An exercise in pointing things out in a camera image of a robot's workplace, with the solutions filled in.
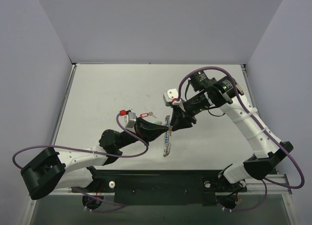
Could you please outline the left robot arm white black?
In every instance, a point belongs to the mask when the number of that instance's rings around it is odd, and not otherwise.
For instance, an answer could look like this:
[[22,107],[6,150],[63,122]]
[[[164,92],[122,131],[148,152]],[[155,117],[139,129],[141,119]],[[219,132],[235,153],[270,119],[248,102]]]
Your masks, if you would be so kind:
[[99,189],[99,177],[89,168],[114,163],[125,158],[121,148],[140,141],[149,143],[169,131],[169,127],[150,123],[142,118],[129,120],[130,129],[121,132],[105,130],[96,146],[78,149],[59,145],[41,145],[42,151],[21,168],[21,176],[31,199],[38,200],[53,190],[65,187],[82,187],[94,192]]

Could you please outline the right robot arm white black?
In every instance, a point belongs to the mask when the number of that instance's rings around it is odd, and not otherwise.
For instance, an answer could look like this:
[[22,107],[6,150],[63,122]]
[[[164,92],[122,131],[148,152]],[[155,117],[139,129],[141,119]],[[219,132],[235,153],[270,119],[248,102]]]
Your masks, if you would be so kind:
[[163,94],[166,106],[173,108],[171,130],[190,128],[196,124],[197,114],[218,108],[233,121],[253,150],[250,158],[221,172],[217,179],[221,189],[229,190],[246,178],[264,179],[293,150],[290,142],[281,141],[268,129],[242,88],[237,83],[232,84],[229,77],[209,79],[204,71],[199,71],[189,82],[197,94],[186,101],[177,99],[176,89]]

